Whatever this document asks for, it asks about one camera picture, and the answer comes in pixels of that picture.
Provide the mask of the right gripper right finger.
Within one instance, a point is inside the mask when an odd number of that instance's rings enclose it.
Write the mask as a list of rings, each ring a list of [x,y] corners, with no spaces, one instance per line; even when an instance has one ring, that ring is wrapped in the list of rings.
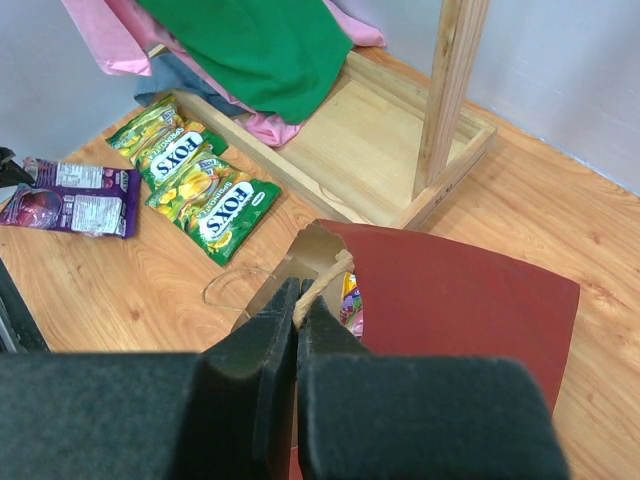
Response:
[[[315,298],[298,340],[298,464],[305,479],[566,479],[551,420],[573,291],[533,288],[495,347],[458,355],[368,350]]]

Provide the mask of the red brown paper bag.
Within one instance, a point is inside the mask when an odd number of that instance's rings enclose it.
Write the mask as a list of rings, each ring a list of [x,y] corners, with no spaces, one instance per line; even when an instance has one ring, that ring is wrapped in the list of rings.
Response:
[[[291,321],[296,346],[289,467],[298,463],[299,331],[315,298],[323,299],[340,323],[347,272],[356,276],[363,304],[363,335],[356,338],[377,355],[444,356],[495,347],[506,328],[490,316],[513,312],[528,288],[548,293],[571,288],[573,322],[579,301],[575,282],[481,248],[365,224],[319,220],[308,225],[242,308],[235,327],[261,311],[285,280],[299,280]]]

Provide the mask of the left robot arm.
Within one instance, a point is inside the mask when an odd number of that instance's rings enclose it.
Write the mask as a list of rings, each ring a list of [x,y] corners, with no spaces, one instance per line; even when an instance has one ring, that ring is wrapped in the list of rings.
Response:
[[[1,147],[1,187],[27,184],[33,177],[14,161],[15,153]],[[1,352],[48,352],[49,346],[24,302],[4,262],[1,262]]]

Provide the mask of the purple snack bag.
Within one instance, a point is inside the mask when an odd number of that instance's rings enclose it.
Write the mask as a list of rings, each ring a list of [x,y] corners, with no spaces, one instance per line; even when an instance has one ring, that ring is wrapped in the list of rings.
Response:
[[[118,169],[28,157],[32,184],[20,183],[1,210],[3,226],[123,239],[135,234],[141,175]]]

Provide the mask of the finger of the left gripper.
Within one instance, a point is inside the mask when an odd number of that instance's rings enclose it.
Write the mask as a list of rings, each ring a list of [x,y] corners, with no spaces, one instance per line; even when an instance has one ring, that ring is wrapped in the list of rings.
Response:
[[[0,147],[0,187],[8,188],[30,184],[30,174],[14,161],[15,153],[8,147]]]

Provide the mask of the green Fox's candy bag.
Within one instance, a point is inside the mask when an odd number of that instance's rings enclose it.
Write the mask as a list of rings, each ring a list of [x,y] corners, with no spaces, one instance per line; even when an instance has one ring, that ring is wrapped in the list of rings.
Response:
[[[281,194],[274,183],[235,168],[202,143],[146,204],[225,266]]]
[[[173,94],[144,109],[106,142],[138,170],[154,192],[203,143],[216,155],[227,142],[203,124],[183,117]]]

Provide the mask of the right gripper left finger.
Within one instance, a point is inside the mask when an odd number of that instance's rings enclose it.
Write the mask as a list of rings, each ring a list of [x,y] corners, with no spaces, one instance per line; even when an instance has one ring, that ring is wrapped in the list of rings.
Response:
[[[6,353],[5,479],[284,479],[300,294],[201,353]]]

